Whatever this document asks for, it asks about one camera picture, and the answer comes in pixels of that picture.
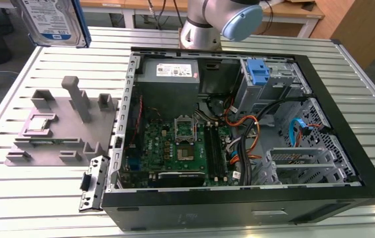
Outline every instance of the hard drive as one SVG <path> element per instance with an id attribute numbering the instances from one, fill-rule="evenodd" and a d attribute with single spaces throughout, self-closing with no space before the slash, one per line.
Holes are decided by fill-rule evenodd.
<path id="1" fill-rule="evenodd" d="M 37 46 L 89 48 L 91 35 L 79 0 L 11 0 Z"/>

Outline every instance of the floor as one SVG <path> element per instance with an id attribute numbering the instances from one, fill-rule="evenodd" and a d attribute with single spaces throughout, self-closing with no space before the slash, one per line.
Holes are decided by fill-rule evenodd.
<path id="1" fill-rule="evenodd" d="M 14 26 L 21 27 L 18 27 L 10 35 L 5 36 L 7 45 L 13 51 L 13 60 L 0 65 L 0 70 L 21 72 L 35 47 L 29 40 L 27 31 L 15 12 L 11 12 L 10 18 L 14 23 Z M 105 13 L 86 13 L 86 18 L 89 26 L 111 27 L 114 23 L 114 25 L 125 27 L 122 15 L 119 14 L 113 14 L 110 16 Z M 162 17 L 161 24 L 163 25 L 165 30 L 177 30 L 181 27 L 179 20 L 177 17 Z M 155 29 L 155 24 L 153 23 L 153 21 L 150 23 L 146 23 L 146 19 L 142 16 L 137 16 L 137 27 Z M 370 78 L 375 83 L 375 61 L 367 68 L 366 73 L 369 74 Z M 15 74 L 0 73 L 0 102 L 5 95 L 7 94 L 14 80 Z"/>

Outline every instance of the expansion slot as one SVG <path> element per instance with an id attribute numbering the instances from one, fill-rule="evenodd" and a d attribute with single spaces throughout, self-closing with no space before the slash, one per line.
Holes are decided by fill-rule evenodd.
<path id="1" fill-rule="evenodd" d="M 226 177 L 223 155 L 222 155 L 222 141 L 219 130 L 215 126 L 205 128 L 207 164 L 209 164 L 209 177 L 210 179 L 222 179 Z"/>

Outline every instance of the red wire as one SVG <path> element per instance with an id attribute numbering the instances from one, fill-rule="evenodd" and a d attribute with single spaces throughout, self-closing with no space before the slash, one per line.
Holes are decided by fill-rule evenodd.
<path id="1" fill-rule="evenodd" d="M 137 120 L 135 133 L 134 133 L 133 139 L 130 140 L 129 146 L 125 148 L 125 150 L 130 147 L 130 145 L 135 141 L 135 136 L 137 136 L 138 127 L 139 127 L 139 123 L 141 123 L 142 109 L 143 109 L 143 101 L 142 101 L 142 99 L 143 99 L 143 96 L 141 95 L 141 109 L 139 109 L 139 115 L 138 115 L 138 120 Z"/>

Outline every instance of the blue cable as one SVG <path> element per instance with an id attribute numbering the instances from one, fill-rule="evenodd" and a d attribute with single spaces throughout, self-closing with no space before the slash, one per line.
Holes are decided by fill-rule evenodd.
<path id="1" fill-rule="evenodd" d="M 305 121 L 301 119 L 301 118 L 294 118 L 291 120 L 291 123 L 289 125 L 289 139 L 291 140 L 291 144 L 293 146 L 295 146 L 297 144 L 297 137 L 295 137 L 295 132 L 294 132 L 294 129 L 295 129 L 295 122 L 299 123 L 301 127 L 302 128 L 310 128 L 310 129 L 314 129 L 313 126 L 307 126 L 307 123 L 305 123 Z"/>

